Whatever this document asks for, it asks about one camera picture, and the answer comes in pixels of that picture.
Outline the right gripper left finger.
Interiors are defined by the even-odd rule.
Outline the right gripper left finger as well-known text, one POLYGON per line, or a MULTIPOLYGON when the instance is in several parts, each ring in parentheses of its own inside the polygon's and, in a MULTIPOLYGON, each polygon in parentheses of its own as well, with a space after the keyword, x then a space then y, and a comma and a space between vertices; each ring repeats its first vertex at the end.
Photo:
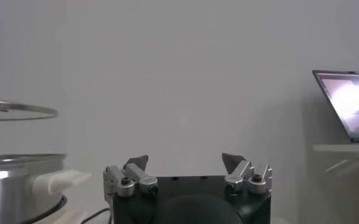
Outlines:
POLYGON ((121 169, 118 166, 106 167, 102 174, 105 201, 112 201, 116 195, 131 197, 135 194, 136 187, 142 194, 157 194, 157 177, 145 172, 148 161, 147 155, 141 155, 128 159, 121 169))

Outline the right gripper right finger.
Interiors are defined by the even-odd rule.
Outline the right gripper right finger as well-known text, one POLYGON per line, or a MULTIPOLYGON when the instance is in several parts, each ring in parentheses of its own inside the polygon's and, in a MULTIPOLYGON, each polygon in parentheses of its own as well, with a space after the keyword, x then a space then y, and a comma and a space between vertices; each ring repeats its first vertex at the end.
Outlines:
POLYGON ((272 167, 267 164, 262 173, 256 173, 250 161, 241 155, 222 153, 222 161, 227 170, 224 184, 234 194, 248 191, 251 194, 271 195, 272 167))

